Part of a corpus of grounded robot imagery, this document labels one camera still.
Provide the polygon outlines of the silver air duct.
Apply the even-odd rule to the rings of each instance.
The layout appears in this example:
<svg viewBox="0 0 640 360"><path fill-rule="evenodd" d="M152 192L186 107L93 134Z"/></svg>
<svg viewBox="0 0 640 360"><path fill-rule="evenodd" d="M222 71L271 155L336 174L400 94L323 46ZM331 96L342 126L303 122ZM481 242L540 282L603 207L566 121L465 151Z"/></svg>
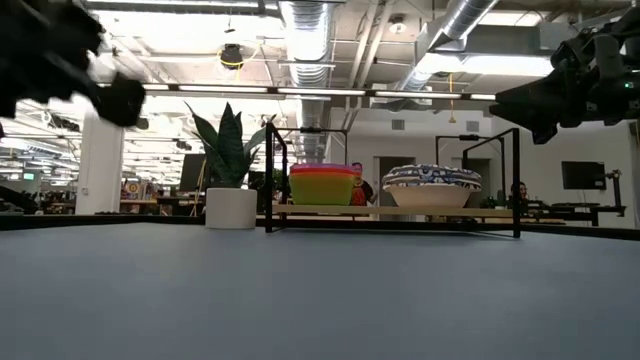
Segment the silver air duct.
<svg viewBox="0 0 640 360"><path fill-rule="evenodd" d="M420 91L439 72L455 72L467 38L500 0L450 0L442 16L423 25L414 44L414 62L395 90Z"/></svg>
<svg viewBox="0 0 640 360"><path fill-rule="evenodd" d="M302 88L329 86L330 38L336 5L320 1L281 1L279 9L285 25L287 59L292 85ZM313 133L295 134L294 150L299 163L324 161L329 127L328 100L298 101L296 121Z"/></svg>

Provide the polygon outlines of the blue patterned paper bowl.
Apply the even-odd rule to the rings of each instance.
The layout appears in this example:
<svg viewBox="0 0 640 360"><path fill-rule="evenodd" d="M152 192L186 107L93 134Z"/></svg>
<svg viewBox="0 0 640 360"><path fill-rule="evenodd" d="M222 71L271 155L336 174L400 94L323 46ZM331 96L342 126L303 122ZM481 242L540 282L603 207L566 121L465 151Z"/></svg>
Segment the blue patterned paper bowl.
<svg viewBox="0 0 640 360"><path fill-rule="evenodd" d="M475 176L479 177L477 172L468 169L461 169L449 166L439 166L434 164L416 164L416 165L405 165L394 167L389 171L390 174L430 174L430 173L438 173L445 175L464 175L464 176Z"/></svg>
<svg viewBox="0 0 640 360"><path fill-rule="evenodd" d="M482 190L482 185L467 181L405 182L385 185L383 190L391 194L399 207L463 208L472 193Z"/></svg>
<svg viewBox="0 0 640 360"><path fill-rule="evenodd" d="M445 184L460 187L481 187L481 183L474 179L464 178L449 178L449 177L435 177L435 178L420 178L420 177L398 177L391 178L384 181L384 185L398 185L398 186L418 186L419 184Z"/></svg>
<svg viewBox="0 0 640 360"><path fill-rule="evenodd" d="M387 180L387 179L391 179L391 178L398 178L398 177L420 177L420 178L435 178L435 177L449 177L449 178L464 178L464 179L474 179L476 181L481 181L482 177L479 175L479 177L475 177L475 176L464 176L464 175L445 175L445 174L438 174L438 173L430 173L430 174L417 174L417 173L410 173L410 174L405 174L405 173L401 173L401 174L387 174L383 177L383 180Z"/></svg>

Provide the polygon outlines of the black wall monitor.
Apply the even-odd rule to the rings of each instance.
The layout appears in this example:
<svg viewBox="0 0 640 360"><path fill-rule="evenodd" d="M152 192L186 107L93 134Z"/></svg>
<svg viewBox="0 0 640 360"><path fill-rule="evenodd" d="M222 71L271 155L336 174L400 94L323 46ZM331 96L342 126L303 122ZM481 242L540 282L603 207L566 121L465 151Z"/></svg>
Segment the black wall monitor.
<svg viewBox="0 0 640 360"><path fill-rule="evenodd" d="M605 190L606 171L602 162L562 161L565 190Z"/></svg>

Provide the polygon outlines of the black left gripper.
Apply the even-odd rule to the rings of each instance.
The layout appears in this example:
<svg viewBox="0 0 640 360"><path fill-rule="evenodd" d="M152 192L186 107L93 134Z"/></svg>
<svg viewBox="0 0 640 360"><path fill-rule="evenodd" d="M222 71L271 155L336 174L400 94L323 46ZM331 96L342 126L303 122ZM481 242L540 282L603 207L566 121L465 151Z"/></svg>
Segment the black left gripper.
<svg viewBox="0 0 640 360"><path fill-rule="evenodd" d="M0 0L0 117L17 102L67 100L80 93L112 124L135 126L143 84L117 72L106 86L88 75L89 53L101 45L102 25L73 0Z"/></svg>

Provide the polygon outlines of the black table frame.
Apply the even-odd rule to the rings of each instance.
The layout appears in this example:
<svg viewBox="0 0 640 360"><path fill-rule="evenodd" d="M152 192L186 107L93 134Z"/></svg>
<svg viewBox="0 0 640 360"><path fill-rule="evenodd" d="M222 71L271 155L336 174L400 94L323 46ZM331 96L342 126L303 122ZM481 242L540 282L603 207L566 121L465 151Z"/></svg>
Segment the black table frame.
<svg viewBox="0 0 640 360"><path fill-rule="evenodd" d="M156 216L156 215L0 215L0 231L26 230L91 225L116 225L150 223L162 225L203 225L202 217ZM602 227L573 227L566 225L546 225L520 223L517 228L511 224L492 223L420 223L389 221L353 221L328 219L260 219L255 221L258 227L267 229L330 229L362 231L430 231L430 232L497 232L506 231L520 234L526 232L554 235L594 237L640 242L640 230Z"/></svg>

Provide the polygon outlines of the blue table mat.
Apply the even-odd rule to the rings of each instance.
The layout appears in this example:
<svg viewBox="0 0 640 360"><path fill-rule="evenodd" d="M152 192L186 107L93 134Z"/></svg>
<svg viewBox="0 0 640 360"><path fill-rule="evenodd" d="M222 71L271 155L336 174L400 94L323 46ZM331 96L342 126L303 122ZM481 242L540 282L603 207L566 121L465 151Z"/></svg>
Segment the blue table mat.
<svg viewBox="0 0 640 360"><path fill-rule="evenodd" d="M0 360L640 360L640 243L0 232Z"/></svg>

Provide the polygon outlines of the person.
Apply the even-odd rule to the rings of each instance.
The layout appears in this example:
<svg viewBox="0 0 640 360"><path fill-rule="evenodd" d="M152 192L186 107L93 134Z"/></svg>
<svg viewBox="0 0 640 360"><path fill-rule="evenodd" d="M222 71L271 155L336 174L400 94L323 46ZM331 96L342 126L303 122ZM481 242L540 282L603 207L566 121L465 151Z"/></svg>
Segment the person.
<svg viewBox="0 0 640 360"><path fill-rule="evenodd" d="M351 167L355 171L356 176L352 188L350 204L352 206L367 206L369 204L374 204L376 200L376 193L371 185L362 177L362 164L359 162L353 162Z"/></svg>
<svg viewBox="0 0 640 360"><path fill-rule="evenodd" d="M513 202L514 202L514 190L515 190L515 184L511 185L511 189L510 189L510 193L509 193L509 197L507 200L507 205L509 208L513 207ZM518 185L518 195L519 195L519 203L521 206L525 206L528 203L528 190L527 190L527 186L524 182L520 181L519 185Z"/></svg>

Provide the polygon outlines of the black desk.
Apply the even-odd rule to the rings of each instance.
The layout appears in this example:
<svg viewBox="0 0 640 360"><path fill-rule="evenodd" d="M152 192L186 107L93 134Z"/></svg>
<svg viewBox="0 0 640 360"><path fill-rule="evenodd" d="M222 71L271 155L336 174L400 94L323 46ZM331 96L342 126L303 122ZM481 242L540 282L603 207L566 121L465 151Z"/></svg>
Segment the black desk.
<svg viewBox="0 0 640 360"><path fill-rule="evenodd" d="M561 222L585 222L590 226L600 226L600 215L604 213L624 217L626 206L601 205L599 203L556 203L546 204L539 200L528 201L525 214L537 222L560 220Z"/></svg>

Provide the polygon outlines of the white square pillar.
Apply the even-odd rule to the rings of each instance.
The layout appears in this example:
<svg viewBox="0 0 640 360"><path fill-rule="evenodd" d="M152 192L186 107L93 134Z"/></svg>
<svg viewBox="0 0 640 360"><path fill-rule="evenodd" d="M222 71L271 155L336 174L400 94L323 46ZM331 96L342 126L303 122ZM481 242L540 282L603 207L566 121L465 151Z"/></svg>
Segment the white square pillar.
<svg viewBox="0 0 640 360"><path fill-rule="evenodd" d="M85 110L75 213L117 212L120 207L124 129Z"/></svg>

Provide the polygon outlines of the red plastic bowl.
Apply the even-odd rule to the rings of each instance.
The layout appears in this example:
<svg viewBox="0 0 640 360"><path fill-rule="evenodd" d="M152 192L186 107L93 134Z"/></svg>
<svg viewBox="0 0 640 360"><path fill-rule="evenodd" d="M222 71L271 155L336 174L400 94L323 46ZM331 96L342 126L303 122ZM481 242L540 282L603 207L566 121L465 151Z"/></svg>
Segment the red plastic bowl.
<svg viewBox="0 0 640 360"><path fill-rule="evenodd" d="M290 169L291 174L344 174L348 176L355 176L357 172L349 167L292 167Z"/></svg>

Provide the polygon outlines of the snake plant in white pot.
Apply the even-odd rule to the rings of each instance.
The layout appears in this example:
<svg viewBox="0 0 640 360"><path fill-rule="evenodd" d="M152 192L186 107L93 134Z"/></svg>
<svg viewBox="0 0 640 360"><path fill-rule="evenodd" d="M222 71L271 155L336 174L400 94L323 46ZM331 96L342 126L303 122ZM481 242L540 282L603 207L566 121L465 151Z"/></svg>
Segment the snake plant in white pot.
<svg viewBox="0 0 640 360"><path fill-rule="evenodd" d="M209 229L249 230L256 226L258 192L243 187L259 147L266 140L266 129L243 139L242 114L227 103L219 123L214 126L197 113L192 114L202 143L210 177L204 206L205 226Z"/></svg>

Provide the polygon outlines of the long overhead light bar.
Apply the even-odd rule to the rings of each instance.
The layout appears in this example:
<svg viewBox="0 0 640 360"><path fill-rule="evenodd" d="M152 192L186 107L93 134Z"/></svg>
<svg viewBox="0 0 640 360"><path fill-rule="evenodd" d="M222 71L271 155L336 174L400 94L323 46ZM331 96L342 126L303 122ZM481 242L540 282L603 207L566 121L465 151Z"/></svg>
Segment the long overhead light bar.
<svg viewBox="0 0 640 360"><path fill-rule="evenodd" d="M242 94L242 95L295 95L319 97L378 97L387 99L425 99L425 100L461 100L495 101L494 94L456 93L456 92L414 92L375 89L339 89L339 88L301 88L274 86L238 86L238 85L182 85L182 84L143 84L143 88L152 92L190 92L206 94Z"/></svg>

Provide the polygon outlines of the green plastic bowl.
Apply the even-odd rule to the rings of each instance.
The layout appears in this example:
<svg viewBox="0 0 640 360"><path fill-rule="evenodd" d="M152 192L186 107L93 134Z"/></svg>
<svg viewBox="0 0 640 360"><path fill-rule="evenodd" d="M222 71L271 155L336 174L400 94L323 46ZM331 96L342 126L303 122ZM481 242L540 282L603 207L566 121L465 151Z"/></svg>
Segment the green plastic bowl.
<svg viewBox="0 0 640 360"><path fill-rule="evenodd" d="M289 185L296 205L347 206L351 201L354 178L289 177Z"/></svg>

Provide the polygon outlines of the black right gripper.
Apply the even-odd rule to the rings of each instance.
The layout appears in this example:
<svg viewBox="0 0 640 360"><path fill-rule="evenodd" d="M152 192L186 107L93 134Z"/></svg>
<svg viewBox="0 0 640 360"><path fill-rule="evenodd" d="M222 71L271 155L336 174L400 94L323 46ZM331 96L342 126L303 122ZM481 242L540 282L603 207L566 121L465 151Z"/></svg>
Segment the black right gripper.
<svg viewBox="0 0 640 360"><path fill-rule="evenodd" d="M640 118L640 54L622 52L628 41L640 42L640 30L593 29L563 41L551 57L551 74L497 93L489 113L532 128L534 145L557 135L551 122L559 112L563 128Z"/></svg>

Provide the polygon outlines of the dark computer monitor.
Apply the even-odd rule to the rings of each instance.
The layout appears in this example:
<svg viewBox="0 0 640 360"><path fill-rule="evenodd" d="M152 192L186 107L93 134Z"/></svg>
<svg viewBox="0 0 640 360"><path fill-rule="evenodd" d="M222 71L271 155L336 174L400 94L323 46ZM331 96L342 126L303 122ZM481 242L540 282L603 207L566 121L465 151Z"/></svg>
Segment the dark computer monitor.
<svg viewBox="0 0 640 360"><path fill-rule="evenodd" d="M180 192L194 192L199 188L199 179L205 163L206 156L204 154L186 154L184 156L179 183Z"/></svg>

